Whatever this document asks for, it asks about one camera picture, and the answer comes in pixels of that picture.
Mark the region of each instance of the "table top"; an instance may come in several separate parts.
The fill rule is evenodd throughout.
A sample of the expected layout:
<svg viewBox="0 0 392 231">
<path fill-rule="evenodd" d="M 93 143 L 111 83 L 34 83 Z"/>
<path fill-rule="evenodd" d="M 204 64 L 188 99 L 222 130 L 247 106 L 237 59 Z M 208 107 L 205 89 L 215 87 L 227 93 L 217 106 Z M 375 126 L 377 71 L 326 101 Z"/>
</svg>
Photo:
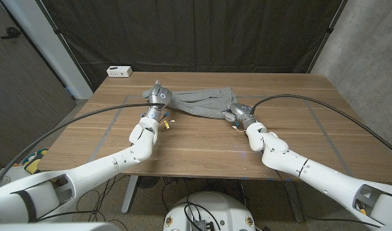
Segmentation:
<svg viewBox="0 0 392 231">
<path fill-rule="evenodd" d="M 171 91 L 232 87 L 239 103 L 253 106 L 275 94 L 298 94 L 326 102 L 361 120 L 330 82 L 318 74 L 140 73 L 108 77 L 77 116 L 123 103 L 145 103 L 141 97 L 156 80 Z M 80 166 L 127 148 L 128 137 L 146 107 L 103 112 L 70 124 L 40 161 L 41 170 Z M 175 109 L 160 125 L 150 159 L 124 173 L 148 176 L 272 180 L 278 176 L 253 152 L 243 132 L 224 119 L 207 119 Z M 388 149 L 343 116 L 313 102 L 282 98 L 257 107 L 254 116 L 290 149 L 342 173 L 392 182 Z"/>
</svg>

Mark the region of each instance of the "concrete wall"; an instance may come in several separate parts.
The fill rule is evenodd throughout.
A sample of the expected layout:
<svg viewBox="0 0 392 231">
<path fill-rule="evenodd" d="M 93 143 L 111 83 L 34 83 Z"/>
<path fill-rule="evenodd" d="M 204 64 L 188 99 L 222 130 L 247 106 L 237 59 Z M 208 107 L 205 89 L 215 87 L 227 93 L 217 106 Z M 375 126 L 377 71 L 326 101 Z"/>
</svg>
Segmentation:
<svg viewBox="0 0 392 231">
<path fill-rule="evenodd" d="M 349 0 L 311 73 L 392 144 L 392 0 Z"/>
</svg>

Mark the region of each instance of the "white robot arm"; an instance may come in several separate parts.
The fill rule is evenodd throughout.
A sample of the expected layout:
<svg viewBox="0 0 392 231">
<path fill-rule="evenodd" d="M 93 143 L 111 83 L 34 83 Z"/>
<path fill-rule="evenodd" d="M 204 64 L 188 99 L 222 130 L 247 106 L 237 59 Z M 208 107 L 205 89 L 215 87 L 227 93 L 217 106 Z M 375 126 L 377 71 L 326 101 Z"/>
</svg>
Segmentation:
<svg viewBox="0 0 392 231">
<path fill-rule="evenodd" d="M 99 184 L 148 159 L 157 140 L 161 111 L 171 100 L 171 92 L 157 81 L 151 90 L 146 116 L 130 134 L 132 146 L 74 169 L 50 171 L 24 177 L 0 187 L 0 223 L 27 223 L 74 211 L 80 196 Z M 45 221 L 70 221 L 71 215 Z"/>
<path fill-rule="evenodd" d="M 289 173 L 332 198 L 358 220 L 392 227 L 392 185 L 360 180 L 344 175 L 289 149 L 288 144 L 250 115 L 247 105 L 232 104 L 223 112 L 226 120 L 245 129 L 253 151 L 262 151 L 262 163 Z"/>
</svg>

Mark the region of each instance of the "black curtain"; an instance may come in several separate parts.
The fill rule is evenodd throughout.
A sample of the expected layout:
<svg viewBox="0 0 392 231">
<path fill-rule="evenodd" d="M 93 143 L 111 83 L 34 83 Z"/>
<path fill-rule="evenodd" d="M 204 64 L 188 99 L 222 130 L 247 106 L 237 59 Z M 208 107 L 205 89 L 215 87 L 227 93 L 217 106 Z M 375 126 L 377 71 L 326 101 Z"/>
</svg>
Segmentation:
<svg viewBox="0 0 392 231">
<path fill-rule="evenodd" d="M 305 73 L 340 2 L 43 1 L 94 89 L 109 65 Z"/>
</svg>

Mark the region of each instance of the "gray cloth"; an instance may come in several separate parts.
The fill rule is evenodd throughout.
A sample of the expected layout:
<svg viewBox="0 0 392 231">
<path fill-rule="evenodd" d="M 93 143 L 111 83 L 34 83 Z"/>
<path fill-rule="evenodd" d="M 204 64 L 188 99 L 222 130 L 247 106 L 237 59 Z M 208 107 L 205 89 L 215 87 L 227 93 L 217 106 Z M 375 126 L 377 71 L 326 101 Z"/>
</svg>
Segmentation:
<svg viewBox="0 0 392 231">
<path fill-rule="evenodd" d="M 143 92 L 149 99 L 150 90 Z M 182 110 L 195 116 L 212 119 L 224 119 L 221 111 L 228 105 L 237 103 L 231 87 L 223 89 L 190 90 L 173 92 L 169 107 Z"/>
</svg>

